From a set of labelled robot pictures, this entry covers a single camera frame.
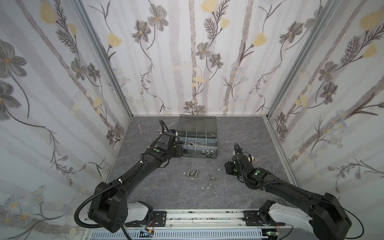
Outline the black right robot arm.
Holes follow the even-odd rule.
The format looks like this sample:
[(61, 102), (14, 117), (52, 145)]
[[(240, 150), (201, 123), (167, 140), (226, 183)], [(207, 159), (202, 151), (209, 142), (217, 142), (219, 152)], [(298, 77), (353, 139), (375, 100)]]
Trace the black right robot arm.
[(330, 193), (320, 195), (281, 180), (263, 168), (254, 168), (251, 154), (234, 144), (234, 156), (225, 164), (226, 172), (251, 190), (271, 193), (293, 207), (266, 201), (259, 208), (258, 220), (263, 225), (285, 223), (313, 233), (319, 240), (345, 240), (352, 227), (351, 212), (343, 208)]

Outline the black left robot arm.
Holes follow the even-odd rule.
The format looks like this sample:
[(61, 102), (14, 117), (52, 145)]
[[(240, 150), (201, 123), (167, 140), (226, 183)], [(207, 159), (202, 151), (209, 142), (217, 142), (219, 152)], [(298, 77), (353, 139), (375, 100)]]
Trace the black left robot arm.
[(179, 138), (163, 120), (160, 135), (140, 154), (139, 161), (110, 183), (101, 182), (94, 194), (75, 210), (75, 223), (86, 229), (104, 228), (111, 233), (122, 230), (128, 217), (127, 199), (133, 190), (153, 171), (160, 168), (176, 153)]

